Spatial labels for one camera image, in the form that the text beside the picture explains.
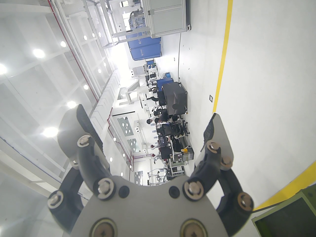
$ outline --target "yellow floor line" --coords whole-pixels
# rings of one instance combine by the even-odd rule
[[[230,22],[232,19],[232,11],[233,11],[233,0],[228,0],[224,44],[223,44],[223,51],[221,53],[216,94],[215,94],[215,98],[214,98],[213,113],[216,112],[218,96],[219,96],[219,91],[220,91],[220,85],[221,85],[221,79],[223,77],[223,72],[224,72],[224,65],[225,65],[226,52],[227,52],[227,46],[228,46],[228,38],[229,38],[229,30],[230,30]]]
[[[287,186],[256,207],[254,210],[265,208],[267,206],[282,202],[291,198],[299,190],[306,188],[316,181],[316,161],[312,163],[303,173],[291,181]]]

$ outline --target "green box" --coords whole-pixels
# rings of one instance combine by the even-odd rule
[[[316,184],[252,219],[261,237],[315,237]]]

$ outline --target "white machine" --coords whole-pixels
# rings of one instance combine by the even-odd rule
[[[141,27],[122,31],[120,21],[115,19],[112,5],[124,0],[83,0],[92,29],[100,48],[141,37],[161,37],[191,29],[188,0],[140,0],[145,23]]]

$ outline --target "window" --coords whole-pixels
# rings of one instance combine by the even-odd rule
[[[131,30],[131,27],[130,27],[130,15],[131,13],[123,13],[122,16],[123,16],[123,21],[124,21],[124,25],[125,25],[125,30],[127,31],[130,31]]]
[[[128,6],[128,1],[120,1],[119,6],[122,7],[127,7]]]

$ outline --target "white floor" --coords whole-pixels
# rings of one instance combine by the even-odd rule
[[[181,34],[179,77],[198,153],[212,116],[227,0],[191,0],[192,30]],[[233,170],[255,206],[316,159],[316,0],[234,0],[217,113],[235,154]],[[178,78],[179,36],[162,38],[159,72]],[[222,192],[209,197],[218,203]]]

